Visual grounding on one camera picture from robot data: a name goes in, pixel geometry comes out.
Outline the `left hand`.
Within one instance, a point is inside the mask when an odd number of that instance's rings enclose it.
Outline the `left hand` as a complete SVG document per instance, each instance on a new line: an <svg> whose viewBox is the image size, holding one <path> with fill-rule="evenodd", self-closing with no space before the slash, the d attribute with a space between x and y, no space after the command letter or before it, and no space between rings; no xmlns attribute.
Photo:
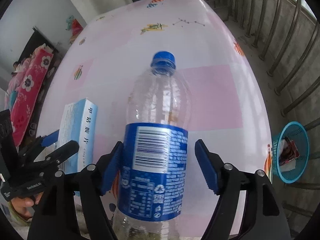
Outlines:
<svg viewBox="0 0 320 240"><path fill-rule="evenodd" d="M24 220L28 220L33 217L33 215L28 210L29 207L33 207L34 205L38 205L43 193L39 193L33 198L13 198L10 202L12 204L13 209L18 213L18 215Z"/></svg>

